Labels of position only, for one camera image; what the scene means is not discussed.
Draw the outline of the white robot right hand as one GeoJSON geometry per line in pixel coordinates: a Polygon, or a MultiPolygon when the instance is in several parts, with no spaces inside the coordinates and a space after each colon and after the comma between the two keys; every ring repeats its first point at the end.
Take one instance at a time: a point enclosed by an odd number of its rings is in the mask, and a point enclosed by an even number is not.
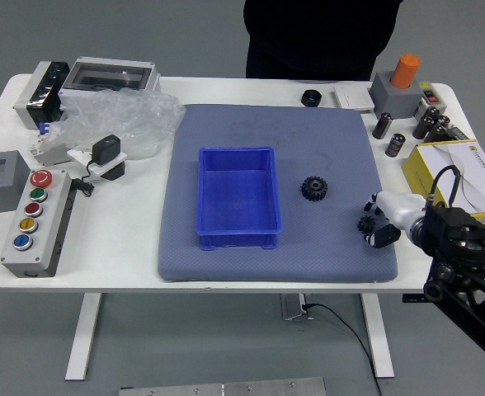
{"type": "Polygon", "coordinates": [[[421,227],[426,213],[426,200],[422,196],[380,191],[371,196],[364,211],[370,211],[374,205],[374,214],[383,215],[388,224],[375,230],[376,221],[368,215],[361,217],[357,224],[364,240],[371,247],[384,248],[396,242],[402,231],[413,244],[420,245],[421,227]]]}

